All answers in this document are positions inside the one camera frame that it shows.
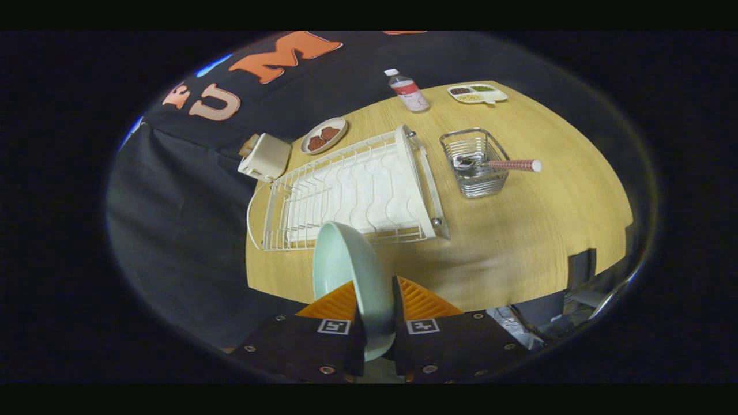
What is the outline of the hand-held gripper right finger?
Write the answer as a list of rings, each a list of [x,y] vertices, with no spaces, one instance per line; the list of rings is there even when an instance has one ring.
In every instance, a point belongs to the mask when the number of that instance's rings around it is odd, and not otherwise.
[[[394,361],[406,383],[475,383],[514,368],[528,347],[485,310],[462,312],[395,276]]]

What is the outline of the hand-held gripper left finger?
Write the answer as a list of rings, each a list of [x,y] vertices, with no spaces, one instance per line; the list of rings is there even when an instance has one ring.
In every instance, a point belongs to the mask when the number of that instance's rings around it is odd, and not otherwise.
[[[293,315],[267,318],[229,356],[285,383],[354,383],[363,375],[366,331],[353,282]]]

